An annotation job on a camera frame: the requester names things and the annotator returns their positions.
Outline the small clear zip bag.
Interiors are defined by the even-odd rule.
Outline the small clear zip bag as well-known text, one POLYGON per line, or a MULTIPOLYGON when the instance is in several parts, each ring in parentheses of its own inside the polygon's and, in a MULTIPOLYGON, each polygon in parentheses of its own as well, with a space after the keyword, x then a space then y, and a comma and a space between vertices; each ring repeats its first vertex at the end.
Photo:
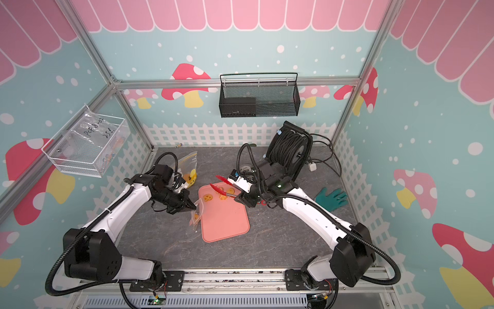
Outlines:
POLYGON ((194 205, 196 206, 196 209, 191 211, 189 227, 186 230, 187 235, 189 235, 189 236, 197 233, 199 226, 200 226, 200 223, 201 223, 202 216, 203 216, 204 208, 205 208, 204 202, 202 199, 197 200, 194 203, 194 205))

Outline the clear resealable bag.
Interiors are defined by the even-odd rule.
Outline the clear resealable bag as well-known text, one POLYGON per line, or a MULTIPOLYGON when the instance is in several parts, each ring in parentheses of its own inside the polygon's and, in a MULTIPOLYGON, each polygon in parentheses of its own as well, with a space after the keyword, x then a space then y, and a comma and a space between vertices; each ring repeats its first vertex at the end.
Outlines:
POLYGON ((181 177, 187 183, 188 188, 192 187, 198 177, 197 152, 194 151, 184 156, 183 158, 177 158, 176 160, 174 160, 174 162, 176 163, 172 165, 172 171, 174 172, 172 174, 172 187, 174 189, 178 189, 180 186, 182 186, 179 177, 181 177))

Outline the red metal tongs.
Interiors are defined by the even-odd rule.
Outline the red metal tongs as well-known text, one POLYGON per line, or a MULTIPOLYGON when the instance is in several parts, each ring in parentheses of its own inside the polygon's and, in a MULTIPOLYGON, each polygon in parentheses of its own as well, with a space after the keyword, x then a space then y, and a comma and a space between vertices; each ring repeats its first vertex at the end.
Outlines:
POLYGON ((220 180, 220 183, 209 184, 209 186, 219 194, 221 198, 233 198, 236 202, 251 208, 254 208, 257 205, 267 206, 267 203, 262 198, 244 193, 222 176, 217 175, 216 177, 220 180))

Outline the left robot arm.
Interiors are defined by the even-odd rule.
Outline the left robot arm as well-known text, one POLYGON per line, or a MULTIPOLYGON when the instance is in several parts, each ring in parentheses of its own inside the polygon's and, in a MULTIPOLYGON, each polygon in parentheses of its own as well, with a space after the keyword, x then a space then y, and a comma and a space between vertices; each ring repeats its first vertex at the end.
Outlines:
POLYGON ((94 220, 66 232, 63 253, 45 281, 48 295, 65 296, 110 283, 137 283, 149 290, 166 284, 161 262, 123 256, 116 241, 128 221, 148 202, 163 205, 168 214, 196 209, 177 156, 168 155, 174 167, 162 164, 160 155, 149 171, 126 178, 124 191, 94 220))

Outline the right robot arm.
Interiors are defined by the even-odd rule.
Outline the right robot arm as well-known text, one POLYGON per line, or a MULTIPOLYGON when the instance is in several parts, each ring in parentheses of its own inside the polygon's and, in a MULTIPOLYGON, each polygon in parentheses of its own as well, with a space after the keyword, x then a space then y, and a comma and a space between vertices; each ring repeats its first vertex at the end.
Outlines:
POLYGON ((236 201, 248 207, 266 202, 268 207, 283 208, 312 228, 332 251, 326 256, 312 257, 301 268, 302 282, 307 288, 314 289, 329 279, 337 279, 348 287, 354 287, 361 280, 381 286, 400 282, 398 264, 373 244, 365 225, 352 225, 338 218, 311 199, 291 177, 277 175, 268 164, 260 166, 249 144, 243 144, 238 153, 241 155, 244 151, 249 154, 252 172, 242 172, 236 167, 227 179, 241 192, 236 201), (392 278, 366 276, 377 256, 391 266, 392 278))

